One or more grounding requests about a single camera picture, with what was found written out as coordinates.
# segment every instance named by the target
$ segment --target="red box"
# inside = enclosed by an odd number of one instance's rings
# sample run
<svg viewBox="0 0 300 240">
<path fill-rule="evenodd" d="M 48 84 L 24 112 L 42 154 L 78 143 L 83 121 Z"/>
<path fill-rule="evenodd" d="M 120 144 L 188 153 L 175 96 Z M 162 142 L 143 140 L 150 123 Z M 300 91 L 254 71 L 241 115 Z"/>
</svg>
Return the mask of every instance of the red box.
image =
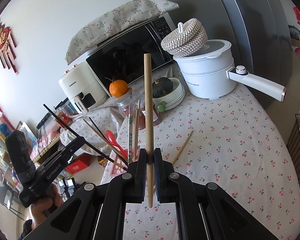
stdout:
<svg viewBox="0 0 300 240">
<path fill-rule="evenodd" d="M 83 153 L 66 167 L 66 171 L 70 173 L 76 173 L 78 171 L 82 171 L 83 169 L 89 167 L 89 165 L 90 165 L 90 154 Z"/>
</svg>

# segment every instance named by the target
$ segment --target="metal screw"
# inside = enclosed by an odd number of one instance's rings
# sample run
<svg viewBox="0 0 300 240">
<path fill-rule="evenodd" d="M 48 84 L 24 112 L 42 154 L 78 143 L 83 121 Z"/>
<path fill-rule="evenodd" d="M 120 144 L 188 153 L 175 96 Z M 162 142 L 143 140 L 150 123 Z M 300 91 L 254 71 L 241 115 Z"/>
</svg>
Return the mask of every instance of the metal screw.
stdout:
<svg viewBox="0 0 300 240">
<path fill-rule="evenodd" d="M 172 173 L 170 173 L 169 177 L 172 179 L 177 179 L 177 178 L 179 178 L 179 174 L 176 172 L 172 172 Z"/>
<path fill-rule="evenodd" d="M 122 174 L 123 179 L 131 179 L 132 175 L 130 173 L 124 173 Z"/>
<path fill-rule="evenodd" d="M 215 189 L 218 188 L 218 184 L 216 184 L 216 183 L 214 183 L 214 182 L 209 182 L 209 183 L 207 184 L 207 186 L 208 186 L 209 189 L 212 189 L 212 190 L 215 190 Z"/>
<path fill-rule="evenodd" d="M 94 185 L 91 184 L 91 183 L 88 183 L 88 184 L 84 185 L 84 189 L 85 189 L 86 191 L 93 190 L 93 188 L 94 188 Z"/>
</svg>

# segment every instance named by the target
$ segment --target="red plastic spoon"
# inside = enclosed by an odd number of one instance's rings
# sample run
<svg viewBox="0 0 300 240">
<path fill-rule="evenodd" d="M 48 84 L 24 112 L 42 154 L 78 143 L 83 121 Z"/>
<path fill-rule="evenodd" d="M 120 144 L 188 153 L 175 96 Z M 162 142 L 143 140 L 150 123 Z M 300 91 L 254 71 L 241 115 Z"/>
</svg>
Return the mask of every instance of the red plastic spoon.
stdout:
<svg viewBox="0 0 300 240">
<path fill-rule="evenodd" d="M 122 147 L 119 145 L 119 143 L 117 143 L 114 134 L 110 130 L 106 130 L 106 137 L 108 138 L 108 141 L 113 146 L 117 146 L 119 148 L 119 150 L 122 152 L 122 154 L 128 158 L 127 152 L 124 149 L 122 149 Z"/>
</svg>

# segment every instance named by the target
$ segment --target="refrigerator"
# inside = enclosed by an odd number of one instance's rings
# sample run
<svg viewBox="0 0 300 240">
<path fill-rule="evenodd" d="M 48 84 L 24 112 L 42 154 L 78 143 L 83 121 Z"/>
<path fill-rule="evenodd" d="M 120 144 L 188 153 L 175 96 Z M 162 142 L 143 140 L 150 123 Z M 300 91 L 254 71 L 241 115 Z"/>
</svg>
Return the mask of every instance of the refrigerator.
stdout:
<svg viewBox="0 0 300 240">
<path fill-rule="evenodd" d="M 230 41 L 235 65 L 286 85 L 292 74 L 292 49 L 280 0 L 170 0 L 179 9 L 169 12 L 175 25 L 197 18 L 208 39 Z M 265 108 L 271 97 L 249 88 Z"/>
</svg>

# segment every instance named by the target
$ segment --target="orange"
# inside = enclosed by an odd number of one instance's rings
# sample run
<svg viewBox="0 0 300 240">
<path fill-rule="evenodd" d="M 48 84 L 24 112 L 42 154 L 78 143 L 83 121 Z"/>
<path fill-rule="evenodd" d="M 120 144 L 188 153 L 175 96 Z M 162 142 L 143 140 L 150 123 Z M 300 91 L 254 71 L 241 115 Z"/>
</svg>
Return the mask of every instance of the orange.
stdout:
<svg viewBox="0 0 300 240">
<path fill-rule="evenodd" d="M 128 90 L 128 84 L 124 80 L 113 81 L 109 87 L 110 94 L 116 98 L 125 94 L 127 90 Z"/>
</svg>

